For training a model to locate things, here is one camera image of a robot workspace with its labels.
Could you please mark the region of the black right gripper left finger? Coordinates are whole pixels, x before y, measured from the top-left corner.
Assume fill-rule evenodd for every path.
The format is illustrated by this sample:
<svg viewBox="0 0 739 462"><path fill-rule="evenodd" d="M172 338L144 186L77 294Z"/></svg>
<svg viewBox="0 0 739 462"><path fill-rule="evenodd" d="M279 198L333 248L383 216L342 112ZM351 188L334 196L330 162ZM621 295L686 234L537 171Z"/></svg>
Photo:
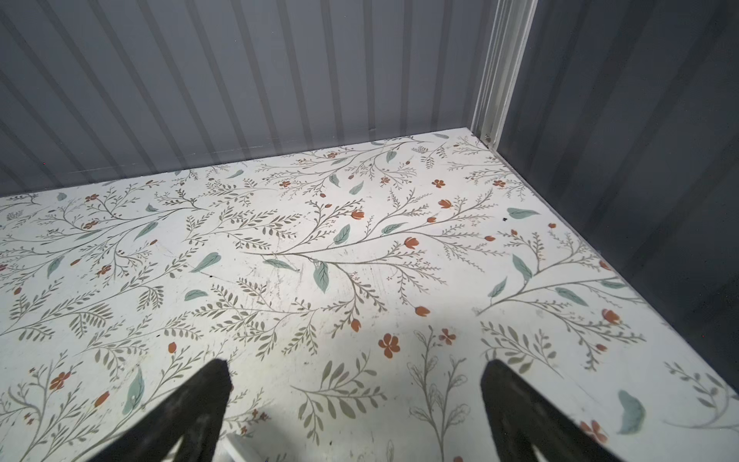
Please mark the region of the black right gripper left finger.
<svg viewBox="0 0 739 462"><path fill-rule="evenodd" d="M213 359L93 461L176 461L214 458L232 381L228 363Z"/></svg>

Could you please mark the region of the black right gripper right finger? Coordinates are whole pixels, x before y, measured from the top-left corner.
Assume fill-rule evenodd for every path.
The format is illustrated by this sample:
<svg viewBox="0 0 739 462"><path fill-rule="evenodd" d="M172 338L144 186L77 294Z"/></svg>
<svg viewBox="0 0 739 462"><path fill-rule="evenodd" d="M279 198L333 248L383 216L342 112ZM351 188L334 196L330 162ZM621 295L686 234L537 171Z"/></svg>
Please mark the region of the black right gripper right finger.
<svg viewBox="0 0 739 462"><path fill-rule="evenodd" d="M619 459L502 361L487 363L480 387L501 461L536 461L538 454L548 461Z"/></svg>

